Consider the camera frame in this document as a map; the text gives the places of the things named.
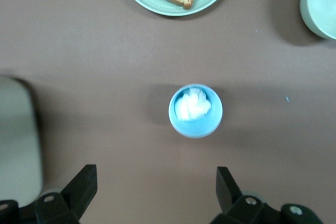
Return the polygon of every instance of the table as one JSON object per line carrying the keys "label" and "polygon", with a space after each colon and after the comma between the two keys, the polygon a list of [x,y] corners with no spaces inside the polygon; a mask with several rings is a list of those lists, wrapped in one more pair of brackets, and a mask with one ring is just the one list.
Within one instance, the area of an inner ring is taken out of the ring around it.
{"label": "table", "polygon": [[[217,166],[275,209],[333,223],[336,43],[303,23],[299,0],[218,0],[164,17],[134,0],[0,0],[0,74],[30,83],[43,191],[96,164],[82,223],[209,223]],[[183,85],[220,96],[210,136],[167,115]]]}

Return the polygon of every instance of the mint green bowl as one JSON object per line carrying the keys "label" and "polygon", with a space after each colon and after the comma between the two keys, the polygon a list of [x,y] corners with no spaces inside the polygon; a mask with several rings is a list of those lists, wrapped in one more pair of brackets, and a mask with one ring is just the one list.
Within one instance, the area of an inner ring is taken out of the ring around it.
{"label": "mint green bowl", "polygon": [[300,0],[303,21],[315,34],[336,39],[336,0]]}

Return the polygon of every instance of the plate rim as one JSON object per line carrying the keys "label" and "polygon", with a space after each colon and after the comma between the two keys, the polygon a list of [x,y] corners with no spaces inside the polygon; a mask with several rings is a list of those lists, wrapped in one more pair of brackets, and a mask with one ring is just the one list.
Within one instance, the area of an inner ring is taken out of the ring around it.
{"label": "plate rim", "polygon": [[195,14],[198,13],[204,9],[207,9],[208,7],[210,7],[211,5],[213,5],[217,0],[211,0],[209,1],[209,3],[197,8],[197,9],[189,9],[189,10],[185,10],[185,12],[182,13],[170,13],[170,12],[165,12],[165,11],[160,11],[159,9],[154,9],[148,5],[146,5],[145,3],[143,3],[141,0],[135,0],[139,5],[141,5],[142,7],[144,7],[145,9],[163,15],[163,16],[170,16],[170,17],[182,17],[182,16],[187,16],[187,15],[191,15],[191,14]]}

